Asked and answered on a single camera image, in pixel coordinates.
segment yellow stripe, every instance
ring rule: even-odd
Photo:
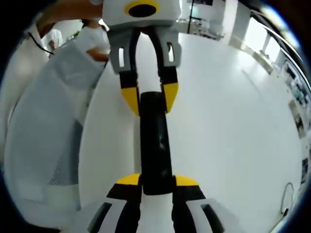
[[[131,10],[132,7],[138,6],[138,5],[144,5],[144,4],[154,6],[156,8],[156,11],[158,11],[160,9],[159,3],[157,3],[156,1],[153,1],[153,0],[137,0],[137,1],[132,1],[129,4],[127,4],[125,6],[124,11],[127,15],[129,15],[129,11]]]
[[[136,116],[139,116],[136,87],[123,88],[121,94]]]
[[[173,107],[174,100],[178,92],[178,83],[171,83],[164,85],[165,100],[167,112],[169,113]]]
[[[198,186],[199,183],[189,177],[175,175],[177,186]]]
[[[119,179],[116,183],[127,184],[127,185],[138,185],[140,174],[132,174]]]

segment black cable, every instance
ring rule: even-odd
[[[192,4],[191,4],[191,11],[190,11],[190,17],[189,17],[188,31],[187,31],[188,34],[190,33],[190,24],[191,24],[191,20],[192,20],[193,5],[194,5],[194,0],[192,0]]]
[[[48,50],[46,50],[45,48],[43,48],[41,45],[39,45],[39,43],[35,40],[34,36],[31,33],[28,33],[28,35],[31,37],[31,39],[34,41],[34,43],[43,51],[48,52],[49,54],[55,55],[53,52],[50,52]]]

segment white robot housing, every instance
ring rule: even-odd
[[[103,20],[111,29],[172,25],[180,14],[179,0],[105,0],[103,7]]]

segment white fabric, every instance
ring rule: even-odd
[[[37,43],[41,44],[37,28],[32,25],[31,32]],[[0,92],[0,163],[3,162],[3,150],[10,115],[25,86],[34,78],[48,61],[45,52],[34,41],[25,39],[13,53],[3,77]]]
[[[88,51],[94,47],[97,47],[100,52],[104,54],[110,53],[110,43],[107,36],[107,33],[101,28],[90,28],[90,27],[84,27],[79,32],[76,40],[76,45],[82,50],[82,51]]]
[[[12,201],[33,225],[68,226],[80,208],[82,126],[76,122],[77,95],[71,93],[87,93],[102,71],[72,41],[56,51],[16,105],[5,141],[4,175]]]
[[[52,29],[42,38],[42,44],[44,48],[48,51],[53,51],[49,46],[50,41],[53,41],[55,44],[55,48],[60,47],[63,44],[62,33],[57,29]]]

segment white table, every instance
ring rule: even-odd
[[[245,232],[268,232],[280,218],[286,183],[294,184],[295,195],[300,185],[291,97],[246,53],[194,35],[180,34],[179,41],[179,91],[167,115],[173,172],[196,179]],[[140,91],[160,90],[155,52],[145,37],[138,42],[137,66]],[[89,107],[80,148],[82,206],[139,170],[139,118],[119,83],[108,65]],[[171,207],[170,195],[144,196],[138,231],[173,232]]]

